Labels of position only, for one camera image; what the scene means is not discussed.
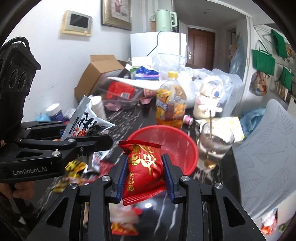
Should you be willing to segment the left hand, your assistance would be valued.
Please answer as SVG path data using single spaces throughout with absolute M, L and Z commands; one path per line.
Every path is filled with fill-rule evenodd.
M 30 200 L 35 195 L 35 183 L 22 182 L 14 185 L 15 190 L 12 190 L 10 185 L 1 183 L 1 193 L 9 199 L 21 198 L 24 200 Z

